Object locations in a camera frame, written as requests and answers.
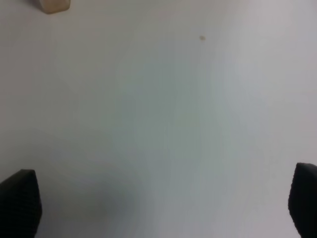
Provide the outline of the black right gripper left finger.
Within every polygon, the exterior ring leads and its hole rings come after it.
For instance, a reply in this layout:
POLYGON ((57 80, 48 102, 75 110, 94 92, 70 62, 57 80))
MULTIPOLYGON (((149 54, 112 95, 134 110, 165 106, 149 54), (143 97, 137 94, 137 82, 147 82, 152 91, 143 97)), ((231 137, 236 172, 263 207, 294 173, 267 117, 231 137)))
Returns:
POLYGON ((20 170, 0 183, 0 236, 35 237, 42 203, 34 170, 20 170))

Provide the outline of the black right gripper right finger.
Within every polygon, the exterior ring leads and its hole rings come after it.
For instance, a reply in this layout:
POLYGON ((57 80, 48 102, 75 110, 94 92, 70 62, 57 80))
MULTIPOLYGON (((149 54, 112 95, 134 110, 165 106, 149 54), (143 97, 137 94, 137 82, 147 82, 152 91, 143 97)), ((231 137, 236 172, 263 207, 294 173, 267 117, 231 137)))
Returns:
POLYGON ((297 163, 288 198, 288 210, 302 238, 317 236, 317 167, 297 163))

